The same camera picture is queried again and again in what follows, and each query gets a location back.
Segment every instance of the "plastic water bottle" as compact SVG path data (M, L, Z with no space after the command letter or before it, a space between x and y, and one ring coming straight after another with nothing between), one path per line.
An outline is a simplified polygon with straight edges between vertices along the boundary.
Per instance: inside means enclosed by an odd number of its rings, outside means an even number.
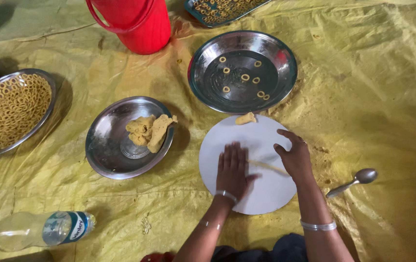
M49 247L78 241L93 230L96 220L87 212L20 212L0 221L0 250Z

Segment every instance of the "red container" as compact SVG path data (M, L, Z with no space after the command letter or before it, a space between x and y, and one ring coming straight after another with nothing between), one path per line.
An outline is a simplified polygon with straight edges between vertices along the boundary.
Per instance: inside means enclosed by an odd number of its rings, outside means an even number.
M116 33L130 51L149 55L169 41L170 22L164 0L86 0L99 25ZM105 25L93 6L106 19Z

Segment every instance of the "spoon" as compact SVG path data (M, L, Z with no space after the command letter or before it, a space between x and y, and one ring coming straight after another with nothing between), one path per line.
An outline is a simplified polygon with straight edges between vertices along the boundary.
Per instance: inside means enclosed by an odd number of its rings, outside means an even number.
M327 198L335 197L339 195L340 193L344 192L347 188L350 188L352 185L355 185L355 184L371 183L376 179L376 177L378 177L378 172L373 168L365 168L365 169L359 170L355 174L354 180L350 181L347 184L339 186L337 188L331 189L331 191L329 191L326 194L326 197Z

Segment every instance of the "yellow tarp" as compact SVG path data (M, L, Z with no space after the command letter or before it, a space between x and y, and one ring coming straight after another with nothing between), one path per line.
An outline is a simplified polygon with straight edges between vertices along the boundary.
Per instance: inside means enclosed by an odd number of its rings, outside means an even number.
M198 170L201 141L228 116L194 97L188 63L208 39L250 29L296 55L292 93L262 114L309 143L323 192L361 168L380 172L373 184L328 200L351 252L362 262L416 262L416 0L274 0L215 29L197 23L182 0L167 5L169 44L139 56L96 25L83 0L0 0L0 71L40 68L59 87L40 132L0 156L0 220L19 211L93 213L91 235L51 248L57 262L177 251L212 199ZM177 115L174 142L147 173L107 179L88 164L85 137L101 110L131 96L156 98ZM280 236L303 233L299 218L297 197L273 213L234 213L219 244L271 249ZM151 225L146 235L143 220Z

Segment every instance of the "white board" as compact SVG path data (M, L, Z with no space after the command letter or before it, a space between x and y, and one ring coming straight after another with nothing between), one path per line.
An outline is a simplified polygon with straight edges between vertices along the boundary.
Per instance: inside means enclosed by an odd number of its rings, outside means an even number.
M249 159L260 161L284 169L281 158L274 150L275 143L290 150L292 143L279 135L277 129L286 129L271 118L255 115L257 123L236 125L231 116L217 123L206 134L199 153L201 179L211 194L216 192L219 154L225 144L240 142L241 147L248 148ZM286 205L297 192L290 176L263 167L249 165L248 174L259 174L260 177L250 186L245 198L234 208L244 214L264 214L275 211Z

